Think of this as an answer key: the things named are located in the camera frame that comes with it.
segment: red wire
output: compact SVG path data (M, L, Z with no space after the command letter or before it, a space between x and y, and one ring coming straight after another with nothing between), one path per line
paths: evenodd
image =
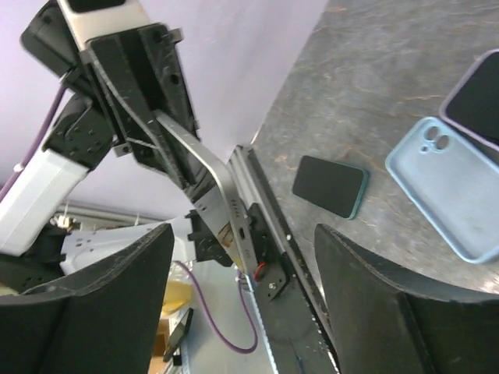
M265 263L260 263L260 265L258 265L257 269L255 270L255 274L253 275L253 279L255 281L258 281L258 273L260 272L262 267L264 267L265 265L266 265Z

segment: floor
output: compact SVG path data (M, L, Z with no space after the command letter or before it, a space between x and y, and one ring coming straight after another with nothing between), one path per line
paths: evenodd
M499 263L460 260L386 172L384 160L438 107L473 61L499 46L493 0L330 0L254 141L317 280L313 231L325 223L429 277L499 293ZM291 193L302 155L370 171L346 221Z

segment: black device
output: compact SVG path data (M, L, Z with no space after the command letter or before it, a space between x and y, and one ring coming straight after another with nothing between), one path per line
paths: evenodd
M368 178L363 169L303 156L292 191L314 205L351 220L357 214Z
M487 52L441 107L441 117L499 144L499 51Z

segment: yellow object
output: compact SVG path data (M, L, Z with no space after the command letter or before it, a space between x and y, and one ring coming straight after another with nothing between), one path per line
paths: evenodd
M193 288L190 284L169 280L166 284L165 296L161 314L170 316L193 299Z

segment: robotic arm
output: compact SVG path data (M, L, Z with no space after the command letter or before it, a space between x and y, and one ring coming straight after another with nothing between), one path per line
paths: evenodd
M235 182L196 134L179 30L150 23L138 0L51 0L21 39L74 95L0 202L0 253L24 254L112 148L167 175L238 268L257 268Z

